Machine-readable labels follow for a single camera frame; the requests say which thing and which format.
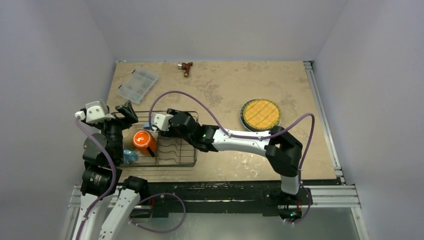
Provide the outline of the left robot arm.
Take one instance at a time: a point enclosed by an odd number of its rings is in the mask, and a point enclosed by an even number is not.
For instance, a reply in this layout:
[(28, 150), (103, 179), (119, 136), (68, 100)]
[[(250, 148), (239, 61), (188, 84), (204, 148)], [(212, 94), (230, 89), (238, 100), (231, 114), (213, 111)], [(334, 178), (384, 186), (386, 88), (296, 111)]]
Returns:
[(130, 176), (119, 183), (124, 162), (123, 130), (138, 122), (128, 100), (111, 113), (103, 101), (87, 103), (75, 113), (75, 124), (84, 141), (79, 216), (74, 240), (114, 240), (136, 205), (151, 195), (145, 179)]

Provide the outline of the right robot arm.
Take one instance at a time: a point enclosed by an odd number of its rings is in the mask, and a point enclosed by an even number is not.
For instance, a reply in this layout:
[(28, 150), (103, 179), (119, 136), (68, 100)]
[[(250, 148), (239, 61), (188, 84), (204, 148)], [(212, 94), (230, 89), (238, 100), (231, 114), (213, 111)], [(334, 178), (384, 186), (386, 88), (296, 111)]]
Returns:
[(280, 175), (282, 200), (288, 204), (300, 198), (299, 165), (303, 145), (281, 126), (251, 132), (201, 125), (187, 111), (169, 109), (155, 113), (151, 123), (165, 137), (179, 138), (195, 149), (207, 152), (237, 151), (265, 157)]

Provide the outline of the white bowl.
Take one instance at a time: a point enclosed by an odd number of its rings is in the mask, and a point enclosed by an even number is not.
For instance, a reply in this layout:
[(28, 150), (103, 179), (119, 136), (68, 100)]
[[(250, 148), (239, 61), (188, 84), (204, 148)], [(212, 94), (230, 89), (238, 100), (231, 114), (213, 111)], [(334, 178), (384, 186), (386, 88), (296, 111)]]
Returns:
[(130, 151), (135, 151), (137, 149), (133, 143), (134, 135), (137, 132), (138, 130), (135, 126), (131, 126), (130, 128), (124, 129), (122, 131), (122, 136), (123, 136), (122, 142), (125, 149)]

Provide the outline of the light blue plate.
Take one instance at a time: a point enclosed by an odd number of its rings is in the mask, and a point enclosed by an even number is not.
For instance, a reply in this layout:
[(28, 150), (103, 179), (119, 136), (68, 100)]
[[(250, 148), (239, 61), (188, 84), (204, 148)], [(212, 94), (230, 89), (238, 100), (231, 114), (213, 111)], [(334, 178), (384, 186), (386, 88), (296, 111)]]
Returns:
[(147, 122), (147, 123), (145, 123), (144, 125), (143, 125), (143, 127), (142, 127), (144, 130), (152, 130), (152, 127), (151, 127), (151, 125)]

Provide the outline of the orange mug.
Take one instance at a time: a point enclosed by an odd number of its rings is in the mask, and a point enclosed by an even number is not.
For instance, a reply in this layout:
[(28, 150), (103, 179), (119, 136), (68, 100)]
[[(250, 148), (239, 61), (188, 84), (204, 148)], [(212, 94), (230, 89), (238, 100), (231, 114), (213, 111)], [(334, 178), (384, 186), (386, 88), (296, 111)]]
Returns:
[(133, 145), (143, 155), (151, 157), (156, 156), (158, 142), (155, 137), (147, 130), (137, 131), (132, 138)]

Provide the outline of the blue butterfly mug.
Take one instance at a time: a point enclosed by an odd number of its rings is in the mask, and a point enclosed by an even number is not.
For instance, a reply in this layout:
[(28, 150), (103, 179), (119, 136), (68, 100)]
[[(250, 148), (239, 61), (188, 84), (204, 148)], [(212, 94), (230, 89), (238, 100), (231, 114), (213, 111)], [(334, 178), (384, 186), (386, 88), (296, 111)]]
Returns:
[(128, 165), (130, 163), (137, 162), (138, 159), (139, 159), (139, 156), (136, 154), (135, 151), (128, 150), (128, 149), (125, 149), (123, 151), (123, 163), (125, 165)]

